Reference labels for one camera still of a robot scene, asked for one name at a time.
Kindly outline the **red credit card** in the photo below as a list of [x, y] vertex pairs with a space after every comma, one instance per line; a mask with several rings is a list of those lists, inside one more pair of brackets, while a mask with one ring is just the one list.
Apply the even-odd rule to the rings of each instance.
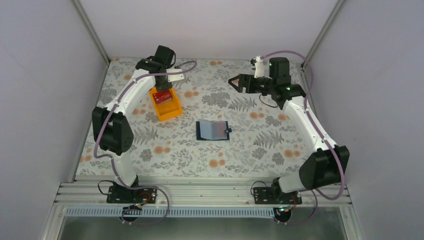
[[169, 90], [159, 91], [152, 94], [153, 101], [156, 105], [162, 104], [173, 98], [172, 93]]

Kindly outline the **blue card holder wallet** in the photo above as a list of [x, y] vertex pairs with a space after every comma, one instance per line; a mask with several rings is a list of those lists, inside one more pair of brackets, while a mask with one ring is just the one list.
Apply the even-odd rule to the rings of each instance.
[[196, 121], [196, 139], [198, 141], [229, 141], [232, 129], [228, 121]]

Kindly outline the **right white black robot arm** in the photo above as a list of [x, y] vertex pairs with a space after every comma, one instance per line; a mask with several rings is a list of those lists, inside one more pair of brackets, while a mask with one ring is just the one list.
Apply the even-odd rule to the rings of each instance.
[[269, 76], [264, 76], [261, 57], [252, 59], [254, 74], [239, 74], [228, 83], [239, 93], [270, 95], [277, 106], [287, 115], [300, 133], [308, 159], [298, 172], [277, 177], [271, 185], [271, 198], [278, 204], [289, 199], [290, 194], [304, 190], [319, 190], [320, 187], [340, 184], [336, 196], [344, 192], [345, 171], [350, 157], [346, 146], [339, 146], [324, 130], [312, 111], [307, 95], [299, 84], [292, 83], [290, 62], [285, 57], [273, 57], [268, 62]]

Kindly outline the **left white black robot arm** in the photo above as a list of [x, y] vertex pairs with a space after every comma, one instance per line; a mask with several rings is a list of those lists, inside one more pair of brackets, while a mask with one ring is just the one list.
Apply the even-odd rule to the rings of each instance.
[[109, 158], [115, 176], [110, 194], [119, 200], [134, 202], [141, 189], [131, 161], [134, 133], [129, 115], [152, 89], [170, 90], [172, 79], [182, 79], [184, 71], [174, 68], [175, 63], [175, 51], [159, 45], [154, 55], [137, 62], [127, 84], [111, 102], [104, 107], [96, 106], [92, 111], [93, 156]]

